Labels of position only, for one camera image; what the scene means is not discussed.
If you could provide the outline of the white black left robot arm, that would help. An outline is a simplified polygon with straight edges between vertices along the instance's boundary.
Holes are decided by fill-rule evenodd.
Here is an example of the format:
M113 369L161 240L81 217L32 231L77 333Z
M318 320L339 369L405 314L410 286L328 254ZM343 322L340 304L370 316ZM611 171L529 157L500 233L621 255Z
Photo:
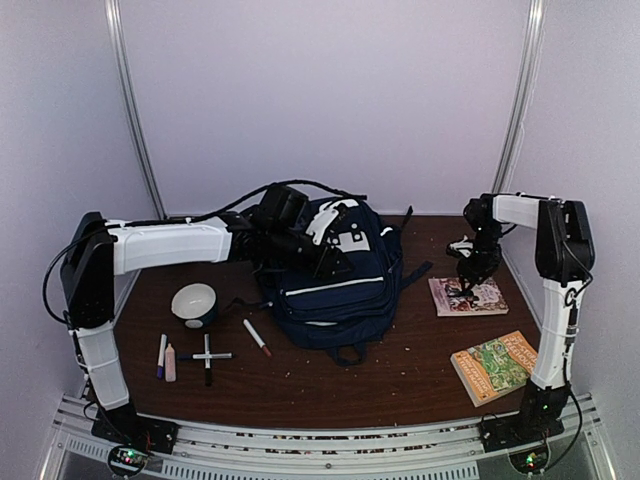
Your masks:
M66 300L62 323L87 374L106 429L148 453L151 422L137 414L113 333L116 277L155 267L209 262L277 260L318 279L350 272L352 263L326 235L346 210L329 207L309 216L300 181L256 189L260 202L242 213L232 204L195 217L124 222L98 212L83 216L71 243L55 258Z

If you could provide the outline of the pink illustrated paperback book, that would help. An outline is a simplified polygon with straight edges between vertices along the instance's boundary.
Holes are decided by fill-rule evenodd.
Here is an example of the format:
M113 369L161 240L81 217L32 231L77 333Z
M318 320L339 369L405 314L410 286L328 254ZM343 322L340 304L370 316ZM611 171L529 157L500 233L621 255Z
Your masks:
M464 292L458 278L429 278L438 317L503 315L509 306L497 283L489 278Z

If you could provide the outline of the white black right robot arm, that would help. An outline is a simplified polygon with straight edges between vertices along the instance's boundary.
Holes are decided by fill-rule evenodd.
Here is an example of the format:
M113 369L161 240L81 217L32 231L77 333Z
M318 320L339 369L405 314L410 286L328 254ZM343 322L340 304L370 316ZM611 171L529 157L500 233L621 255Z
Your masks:
M560 415L574 396L570 378L579 309L595 263L586 207L578 200L484 193L469 200L463 216L475 237L467 252L455 244L449 250L459 255L456 271L465 292L497 270L505 225L536 233L534 260L545 300L538 358L518 413L483 421L480 433L486 451L544 441L563 432Z

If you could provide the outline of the navy blue student backpack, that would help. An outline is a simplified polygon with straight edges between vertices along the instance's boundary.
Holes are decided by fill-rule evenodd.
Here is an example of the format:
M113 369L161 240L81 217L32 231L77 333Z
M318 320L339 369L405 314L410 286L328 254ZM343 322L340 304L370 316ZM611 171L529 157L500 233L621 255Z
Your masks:
M423 262L403 274L402 225L385 222L363 200L312 201L318 215L334 209L338 217L326 239L353 269L315 278L281 260L256 265L254 277L276 325L296 346L323 350L341 367L361 364L367 345L391 327L401 293L432 268Z

